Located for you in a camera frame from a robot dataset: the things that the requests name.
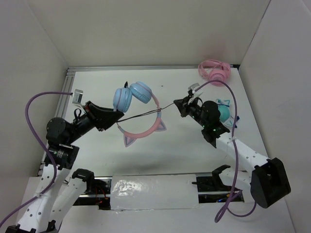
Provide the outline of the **blue pink cat-ear headphones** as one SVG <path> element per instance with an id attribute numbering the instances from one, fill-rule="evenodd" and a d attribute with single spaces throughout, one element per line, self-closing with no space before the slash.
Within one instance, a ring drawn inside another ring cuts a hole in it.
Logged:
<path id="1" fill-rule="evenodd" d="M 129 110 L 133 97 L 144 104 L 147 104 L 150 100 L 153 100 L 156 104 L 156 120 L 150 129 L 142 133 L 127 132 L 118 124 L 117 127 L 120 132 L 123 133 L 124 145 L 126 147 L 132 145 L 137 139 L 145 138 L 154 132 L 163 132 L 167 129 L 162 120 L 162 111 L 158 99 L 153 94 L 151 88 L 143 82 L 136 82 L 131 85 L 125 83 L 123 88 L 118 88 L 113 97 L 114 111 L 126 113 Z"/>

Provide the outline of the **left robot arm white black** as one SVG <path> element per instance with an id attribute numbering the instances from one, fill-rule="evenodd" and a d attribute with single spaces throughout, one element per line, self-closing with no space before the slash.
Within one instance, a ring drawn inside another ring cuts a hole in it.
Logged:
<path id="1" fill-rule="evenodd" d="M 52 118 L 47 124 L 43 173 L 36 194 L 16 225 L 9 226 L 8 233 L 56 233 L 80 194 L 92 193 L 96 188 L 94 173 L 79 168 L 73 172 L 65 189 L 60 189 L 69 175 L 79 147 L 73 142 L 96 128 L 102 132 L 113 126 L 124 114 L 99 107 L 88 101 L 74 110 L 74 120 L 69 123 L 61 117 Z"/>

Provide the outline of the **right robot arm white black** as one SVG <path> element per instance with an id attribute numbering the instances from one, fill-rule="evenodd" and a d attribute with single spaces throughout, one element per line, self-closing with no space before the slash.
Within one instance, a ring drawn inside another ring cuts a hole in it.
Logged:
<path id="1" fill-rule="evenodd" d="M 221 121 L 219 105 L 205 101 L 198 105 L 198 99 L 174 100 L 182 117 L 190 116 L 200 126 L 204 139 L 214 148 L 222 150 L 235 159 L 238 168 L 223 165 L 212 173 L 212 185 L 217 190 L 233 187 L 242 194 L 246 202 L 256 202 L 268 208 L 291 192 L 284 164 L 278 158 L 269 159 L 257 153 L 242 141 L 232 136 L 232 132 Z"/>

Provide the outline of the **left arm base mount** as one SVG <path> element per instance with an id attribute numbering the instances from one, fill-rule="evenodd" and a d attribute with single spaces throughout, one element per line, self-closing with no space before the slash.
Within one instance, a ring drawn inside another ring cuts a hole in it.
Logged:
<path id="1" fill-rule="evenodd" d="M 95 177 L 93 184 L 82 193 L 73 206 L 95 206 L 99 210 L 111 210 L 112 177 Z"/>

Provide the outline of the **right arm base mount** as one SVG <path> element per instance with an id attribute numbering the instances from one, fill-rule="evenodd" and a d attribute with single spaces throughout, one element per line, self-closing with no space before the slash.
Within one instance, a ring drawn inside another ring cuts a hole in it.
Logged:
<path id="1" fill-rule="evenodd" d="M 225 185 L 220 178 L 223 171 L 230 168 L 222 165 L 212 171 L 209 175 L 199 175 L 192 182 L 197 187 L 198 201 L 202 203 L 225 203 L 229 198 L 231 186 Z"/>

